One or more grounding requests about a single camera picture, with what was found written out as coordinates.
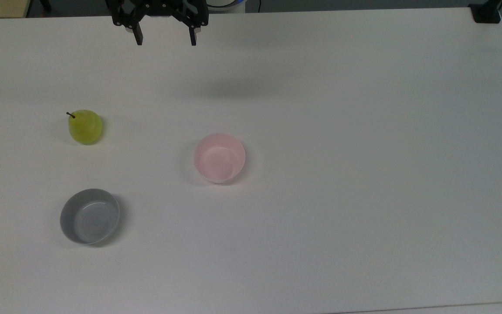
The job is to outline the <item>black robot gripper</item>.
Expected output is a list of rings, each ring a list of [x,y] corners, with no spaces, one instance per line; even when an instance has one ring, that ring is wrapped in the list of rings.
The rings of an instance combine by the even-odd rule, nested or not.
[[[142,45],[140,21],[144,16],[173,16],[184,23],[192,46],[197,45],[197,33],[209,22],[209,8],[205,0],[106,0],[113,24],[132,32],[137,45]]]

